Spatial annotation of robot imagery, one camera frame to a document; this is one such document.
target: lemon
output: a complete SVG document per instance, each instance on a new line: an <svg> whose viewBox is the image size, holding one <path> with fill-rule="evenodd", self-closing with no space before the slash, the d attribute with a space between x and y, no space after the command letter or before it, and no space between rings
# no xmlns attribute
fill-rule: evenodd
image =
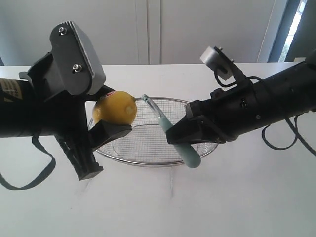
<svg viewBox="0 0 316 237"><path fill-rule="evenodd" d="M98 100L92 111L94 124L100 120L117 125L131 125L135 120L135 98L124 91L113 91Z"/></svg>

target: screw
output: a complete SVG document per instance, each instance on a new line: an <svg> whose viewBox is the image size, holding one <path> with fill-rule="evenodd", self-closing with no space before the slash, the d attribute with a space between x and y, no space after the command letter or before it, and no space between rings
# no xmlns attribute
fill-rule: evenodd
<svg viewBox="0 0 316 237"><path fill-rule="evenodd" d="M73 70L75 71L75 73L78 73L82 70L82 66L80 64L74 64Z"/></svg>
<svg viewBox="0 0 316 237"><path fill-rule="evenodd" d="M60 27L58 29L58 32L60 33L60 35L65 35L67 33L67 29L65 27Z"/></svg>

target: wire mesh basket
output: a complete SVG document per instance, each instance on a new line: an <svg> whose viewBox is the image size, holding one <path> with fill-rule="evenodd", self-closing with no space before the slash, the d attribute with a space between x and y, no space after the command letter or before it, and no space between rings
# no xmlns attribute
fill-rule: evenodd
<svg viewBox="0 0 316 237"><path fill-rule="evenodd" d="M185 115L184 106L187 101L151 97L160 107L172 124L177 123ZM133 130L123 138L114 140L100 148L97 152L114 160L137 166L168 167L184 164L173 145L167 143L162 128L150 107L141 99L136 99L137 116L132 124ZM89 129L94 126L93 120ZM201 157L210 154L218 144L198 143L192 147Z"/></svg>

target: white wall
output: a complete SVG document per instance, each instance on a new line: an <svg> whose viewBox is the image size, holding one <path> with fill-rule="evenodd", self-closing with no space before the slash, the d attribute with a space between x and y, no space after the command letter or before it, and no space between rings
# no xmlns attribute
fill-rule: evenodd
<svg viewBox="0 0 316 237"><path fill-rule="evenodd" d="M74 20L102 64L200 63L207 46L236 62L267 60L287 0L2 0L7 65L30 65L50 51L54 26Z"/></svg>

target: white tabletop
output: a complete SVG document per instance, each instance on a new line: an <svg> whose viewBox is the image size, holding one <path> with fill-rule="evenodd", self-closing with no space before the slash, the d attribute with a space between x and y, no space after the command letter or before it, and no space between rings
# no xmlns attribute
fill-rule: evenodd
<svg viewBox="0 0 316 237"><path fill-rule="evenodd" d="M292 64L239 64L246 75L267 77ZM0 67L0 77L18 78L28 67ZM104 66L106 85L135 97L207 99L218 88L205 65ZM92 103L87 105L88 119ZM299 129L316 147L312 113ZM267 131L283 146L293 134L284 122ZM53 137L40 138L56 157L54 172L27 191L0 187L0 236L162 237L315 236L316 158L298 142L274 151L261 129L226 143L202 159L197 169L141 168L95 153L105 170L78 181ZM0 171L22 186L48 163L31 138L0 140Z"/></svg>

